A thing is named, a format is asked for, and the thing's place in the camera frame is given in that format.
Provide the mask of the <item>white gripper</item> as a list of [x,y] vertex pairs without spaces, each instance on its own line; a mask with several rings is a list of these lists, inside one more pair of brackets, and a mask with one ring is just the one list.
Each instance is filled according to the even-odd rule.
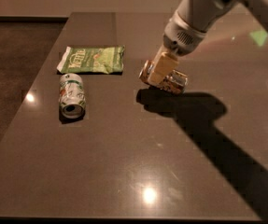
[[177,66],[177,56],[193,52],[211,26],[235,5],[234,0],[182,0],[164,28],[163,46],[153,60],[148,83],[157,86]]

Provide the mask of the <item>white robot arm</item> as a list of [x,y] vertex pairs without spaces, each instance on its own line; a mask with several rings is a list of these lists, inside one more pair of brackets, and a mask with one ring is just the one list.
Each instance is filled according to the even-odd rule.
[[176,68],[178,58],[193,52],[214,22],[237,3],[247,8],[268,33],[268,0],[182,0],[164,28],[148,83],[160,84]]

